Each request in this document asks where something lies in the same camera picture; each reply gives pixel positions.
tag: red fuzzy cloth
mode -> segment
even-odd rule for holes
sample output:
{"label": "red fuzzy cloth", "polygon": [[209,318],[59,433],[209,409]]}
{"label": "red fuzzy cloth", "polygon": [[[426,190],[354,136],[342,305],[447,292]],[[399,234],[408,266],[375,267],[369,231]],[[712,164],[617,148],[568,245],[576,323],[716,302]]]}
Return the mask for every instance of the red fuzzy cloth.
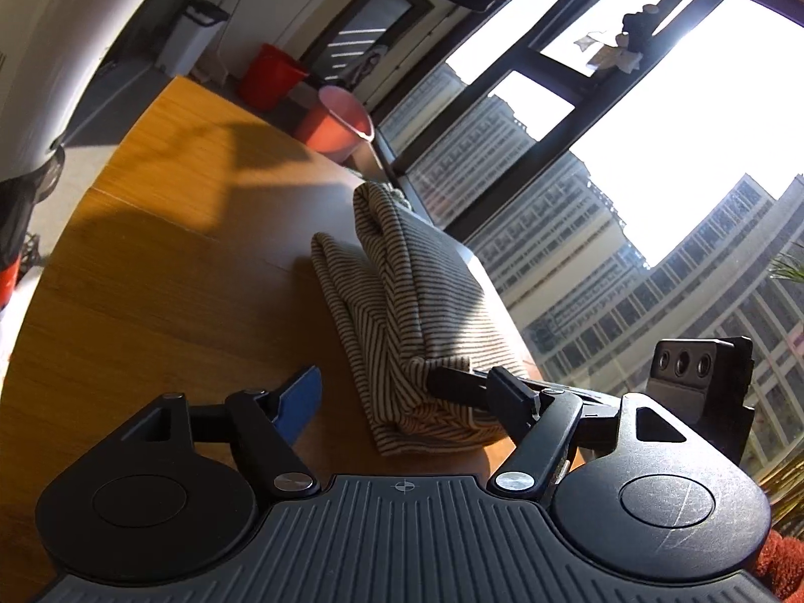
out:
{"label": "red fuzzy cloth", "polygon": [[771,531],[754,576],[785,603],[804,603],[804,542]]}

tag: silver screw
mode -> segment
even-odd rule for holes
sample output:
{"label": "silver screw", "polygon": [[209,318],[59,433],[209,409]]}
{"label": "silver screw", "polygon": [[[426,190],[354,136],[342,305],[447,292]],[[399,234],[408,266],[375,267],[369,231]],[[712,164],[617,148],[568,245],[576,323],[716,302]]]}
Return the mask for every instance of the silver screw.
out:
{"label": "silver screw", "polygon": [[521,471],[506,471],[494,479],[497,487],[506,489],[509,492],[523,492],[536,485],[536,481],[529,473]]}
{"label": "silver screw", "polygon": [[273,486],[281,492],[303,492],[313,486],[313,479],[306,473],[281,473],[273,479]]}

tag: folded striped cloth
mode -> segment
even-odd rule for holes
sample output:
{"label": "folded striped cloth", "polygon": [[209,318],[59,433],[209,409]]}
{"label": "folded striped cloth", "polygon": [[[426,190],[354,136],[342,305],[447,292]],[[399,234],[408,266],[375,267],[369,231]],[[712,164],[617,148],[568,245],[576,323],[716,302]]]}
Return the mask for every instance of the folded striped cloth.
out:
{"label": "folded striped cloth", "polygon": [[528,376],[482,288],[452,241],[378,184],[357,188],[354,207],[363,248],[318,233],[312,258],[379,452],[452,453],[501,439],[495,418],[426,389],[438,366]]}

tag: sky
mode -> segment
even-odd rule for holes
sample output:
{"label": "sky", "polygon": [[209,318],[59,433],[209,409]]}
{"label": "sky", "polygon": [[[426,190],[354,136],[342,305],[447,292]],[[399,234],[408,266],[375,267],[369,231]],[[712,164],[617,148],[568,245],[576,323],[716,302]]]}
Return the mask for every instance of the sky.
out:
{"label": "sky", "polygon": [[[514,0],[448,59],[477,78],[556,0]],[[574,42],[612,43],[622,16],[658,0],[601,0],[545,54],[591,74]],[[573,147],[614,202],[626,236],[658,264],[744,173],[778,198],[804,172],[804,29],[749,0],[726,0]],[[490,94],[541,140],[572,106],[521,74]]]}

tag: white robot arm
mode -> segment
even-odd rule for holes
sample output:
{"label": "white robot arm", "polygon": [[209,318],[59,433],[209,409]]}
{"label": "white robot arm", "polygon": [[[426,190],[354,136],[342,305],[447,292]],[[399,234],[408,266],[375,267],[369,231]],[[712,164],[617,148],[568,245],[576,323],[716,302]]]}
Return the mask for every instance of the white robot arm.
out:
{"label": "white robot arm", "polygon": [[0,0],[0,310],[3,274],[19,256],[37,181],[91,76],[142,2]]}

